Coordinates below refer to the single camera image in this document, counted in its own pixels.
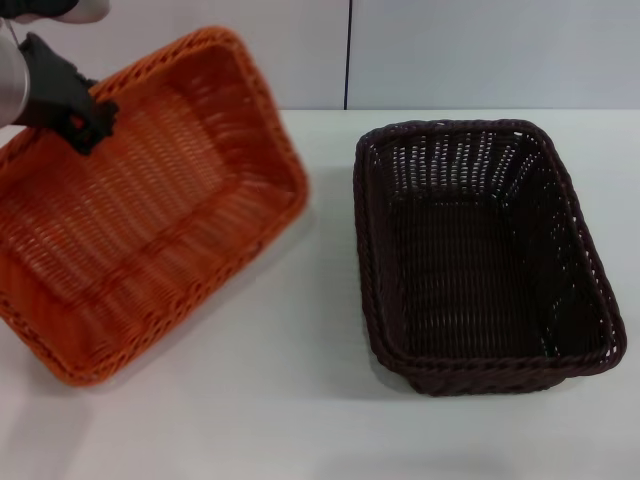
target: dark brown wicker basket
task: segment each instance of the dark brown wicker basket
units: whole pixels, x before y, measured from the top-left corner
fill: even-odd
[[[374,130],[358,143],[354,194],[371,348],[418,392],[532,392],[620,362],[615,297],[535,125]]]

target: orange wicker basket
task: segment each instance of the orange wicker basket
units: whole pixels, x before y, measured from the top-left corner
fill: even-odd
[[[240,40],[199,30],[96,85],[89,157],[27,130],[0,152],[0,315],[62,381],[104,381],[302,210],[307,182]]]

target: white table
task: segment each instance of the white table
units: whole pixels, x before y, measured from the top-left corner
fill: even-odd
[[[521,396],[432,399],[372,359],[351,173],[368,130],[526,118],[572,174],[626,321],[618,368]],[[0,325],[6,480],[637,479],[640,111],[285,112],[307,213],[110,383],[60,384]]]

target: woven pattern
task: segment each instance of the woven pattern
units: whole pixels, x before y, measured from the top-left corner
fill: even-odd
[[[362,304],[380,363],[421,393],[520,393],[616,366],[626,335],[564,165],[516,120],[362,137]]]
[[[301,211],[307,183],[239,39],[197,31],[97,85],[89,157],[26,131],[0,153],[0,314],[61,380],[101,382]]]

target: white wall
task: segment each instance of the white wall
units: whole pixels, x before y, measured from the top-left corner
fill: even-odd
[[[111,0],[95,25],[39,21],[40,34],[81,72],[102,78],[199,27],[219,24],[248,43],[280,106],[342,108],[345,0]]]
[[[640,108],[639,0],[354,0],[350,108]]]

